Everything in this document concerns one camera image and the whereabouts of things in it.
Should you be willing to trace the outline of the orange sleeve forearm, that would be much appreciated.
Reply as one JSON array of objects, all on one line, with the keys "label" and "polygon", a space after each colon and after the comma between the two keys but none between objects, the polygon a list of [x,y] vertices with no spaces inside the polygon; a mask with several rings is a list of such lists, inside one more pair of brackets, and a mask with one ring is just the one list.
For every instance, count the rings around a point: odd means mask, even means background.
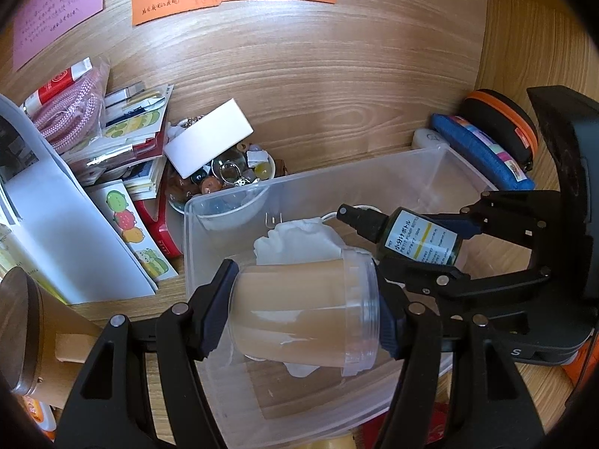
[{"label": "orange sleeve forearm", "polygon": [[598,364],[598,340],[591,337],[583,344],[572,362],[562,366],[574,386],[589,379]]}]

